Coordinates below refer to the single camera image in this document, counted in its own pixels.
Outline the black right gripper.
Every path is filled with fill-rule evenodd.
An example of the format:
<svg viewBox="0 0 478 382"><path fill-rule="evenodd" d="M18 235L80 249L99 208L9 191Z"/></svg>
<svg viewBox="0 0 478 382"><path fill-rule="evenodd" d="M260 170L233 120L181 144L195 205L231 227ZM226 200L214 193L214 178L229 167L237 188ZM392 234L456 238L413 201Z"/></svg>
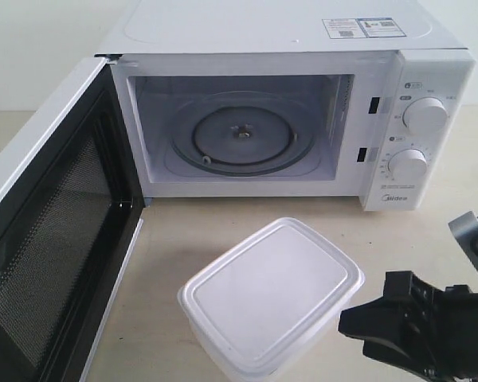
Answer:
<svg viewBox="0 0 478 382"><path fill-rule="evenodd" d="M478 293L440 290L411 271L386 273L382 297L343 310L338 331L364 356L427 381L478 381Z"/></svg>

